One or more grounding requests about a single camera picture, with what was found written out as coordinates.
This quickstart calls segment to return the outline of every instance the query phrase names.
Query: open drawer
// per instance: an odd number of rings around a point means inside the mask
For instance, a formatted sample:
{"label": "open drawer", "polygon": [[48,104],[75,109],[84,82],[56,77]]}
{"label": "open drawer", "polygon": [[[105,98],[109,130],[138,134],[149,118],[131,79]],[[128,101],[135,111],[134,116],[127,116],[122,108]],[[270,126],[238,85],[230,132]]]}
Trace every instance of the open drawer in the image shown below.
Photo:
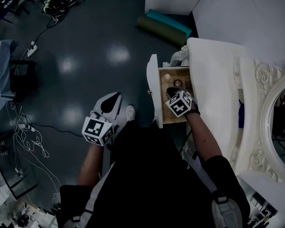
{"label": "open drawer", "polygon": [[[165,78],[166,74],[170,75],[169,79]],[[162,128],[163,124],[186,122],[187,120],[184,116],[177,118],[167,107],[166,101],[168,101],[168,98],[166,90],[174,86],[175,80],[180,80],[182,86],[194,96],[189,67],[158,68],[157,56],[153,54],[147,66],[147,80],[150,89],[148,93],[152,95],[157,125]]]}

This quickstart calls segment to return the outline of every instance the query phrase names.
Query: rolled mat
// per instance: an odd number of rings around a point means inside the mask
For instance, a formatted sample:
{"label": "rolled mat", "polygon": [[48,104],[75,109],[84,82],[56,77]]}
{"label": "rolled mat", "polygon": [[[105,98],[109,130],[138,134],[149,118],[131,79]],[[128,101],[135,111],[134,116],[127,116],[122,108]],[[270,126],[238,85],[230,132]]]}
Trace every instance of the rolled mat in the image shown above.
{"label": "rolled mat", "polygon": [[153,33],[173,44],[182,47],[185,45],[187,35],[185,32],[176,29],[163,22],[151,19],[145,16],[140,16],[137,20],[136,26],[140,29],[144,29],[150,33]]}
{"label": "rolled mat", "polygon": [[149,10],[148,13],[147,13],[147,17],[151,18],[151,19],[156,19],[160,22],[163,22],[167,25],[170,25],[172,27],[175,27],[181,31],[184,31],[187,35],[187,38],[189,37],[189,35],[191,34],[192,30],[189,29],[188,27],[184,26],[183,24],[177,22],[176,20],[174,19],[171,19],[170,17],[162,14],[162,13],[159,13],[159,12],[156,12],[154,10]]}

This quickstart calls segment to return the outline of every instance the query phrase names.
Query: white sneaker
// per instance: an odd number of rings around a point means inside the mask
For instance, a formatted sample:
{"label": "white sneaker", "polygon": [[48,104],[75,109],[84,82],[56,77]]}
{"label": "white sneaker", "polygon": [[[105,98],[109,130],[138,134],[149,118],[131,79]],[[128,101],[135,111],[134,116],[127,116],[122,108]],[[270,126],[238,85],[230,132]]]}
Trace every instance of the white sneaker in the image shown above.
{"label": "white sneaker", "polygon": [[130,104],[126,107],[125,117],[127,118],[127,122],[135,120],[135,107],[134,107],[134,105]]}

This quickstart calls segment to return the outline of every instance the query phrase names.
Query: glossy floor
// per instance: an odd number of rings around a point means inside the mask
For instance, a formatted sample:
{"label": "glossy floor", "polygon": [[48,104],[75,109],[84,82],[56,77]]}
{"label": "glossy floor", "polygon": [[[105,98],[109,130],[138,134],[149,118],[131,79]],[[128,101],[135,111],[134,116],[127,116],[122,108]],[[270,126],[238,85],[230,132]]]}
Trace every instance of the glossy floor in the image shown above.
{"label": "glossy floor", "polygon": [[[47,15],[41,13],[42,4],[38,0],[35,3],[26,1],[25,6],[29,15],[22,12],[19,17],[6,17],[15,25],[0,21],[0,40],[19,41],[13,53],[15,59],[19,59],[29,48],[30,42],[49,20]],[[153,119],[154,108],[151,96],[147,95],[147,63],[152,54],[157,54],[159,64],[169,61],[179,48],[136,29],[136,20],[143,14],[144,0],[85,0],[71,8],[64,21],[45,32],[37,42],[38,50],[31,60],[37,64],[39,89],[20,104],[23,105],[22,112],[35,123],[80,134],[84,118],[96,100],[119,91],[123,94],[119,124],[125,124],[125,107],[134,104],[138,123],[148,126]],[[0,129],[10,128],[11,122],[4,108],[0,112]],[[76,184],[88,149],[87,142],[51,128],[38,129],[50,157],[44,158],[37,146],[34,153],[61,184]],[[181,136],[176,143],[181,145],[185,135],[184,125],[169,126],[168,130]],[[30,161],[37,163],[20,146],[19,149]],[[13,157],[12,154],[9,157],[11,165]],[[19,159],[26,170],[34,174],[34,181],[38,184],[29,193],[32,202],[49,210],[55,192],[53,184],[43,171],[30,165],[21,155]],[[104,171],[109,168],[108,160],[109,153],[105,151]]]}

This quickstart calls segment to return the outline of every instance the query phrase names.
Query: teal foam roll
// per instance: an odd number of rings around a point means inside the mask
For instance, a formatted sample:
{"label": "teal foam roll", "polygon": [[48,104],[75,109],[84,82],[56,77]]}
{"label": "teal foam roll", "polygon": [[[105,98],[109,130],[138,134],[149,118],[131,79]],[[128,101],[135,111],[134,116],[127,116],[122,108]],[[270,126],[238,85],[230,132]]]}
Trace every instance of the teal foam roll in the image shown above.
{"label": "teal foam roll", "polygon": [[163,22],[167,25],[170,25],[172,27],[175,27],[183,32],[186,33],[187,38],[189,37],[189,35],[191,34],[192,30],[189,29],[188,27],[182,25],[181,23],[171,19],[170,17],[161,14],[159,12],[156,12],[154,10],[149,10],[147,13],[147,17],[152,18],[152,19],[156,19],[157,21]]}

